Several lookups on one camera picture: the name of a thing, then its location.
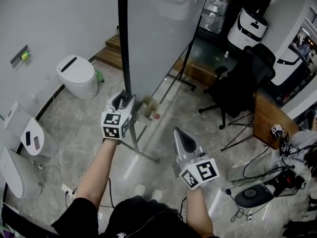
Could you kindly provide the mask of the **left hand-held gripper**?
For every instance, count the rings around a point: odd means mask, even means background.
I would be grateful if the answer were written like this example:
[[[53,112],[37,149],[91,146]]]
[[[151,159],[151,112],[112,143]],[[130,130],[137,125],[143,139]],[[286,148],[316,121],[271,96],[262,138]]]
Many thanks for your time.
[[[122,140],[129,129],[136,96],[129,96],[124,90],[111,96],[101,115],[103,138]]]

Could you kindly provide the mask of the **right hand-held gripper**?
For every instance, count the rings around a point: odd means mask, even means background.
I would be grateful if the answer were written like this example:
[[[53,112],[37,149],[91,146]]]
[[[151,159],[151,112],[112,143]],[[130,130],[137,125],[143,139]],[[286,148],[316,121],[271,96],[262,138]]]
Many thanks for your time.
[[[219,178],[215,160],[203,150],[197,136],[183,128],[175,127],[173,147],[176,155],[173,163],[174,174],[181,178],[189,189],[195,190]]]

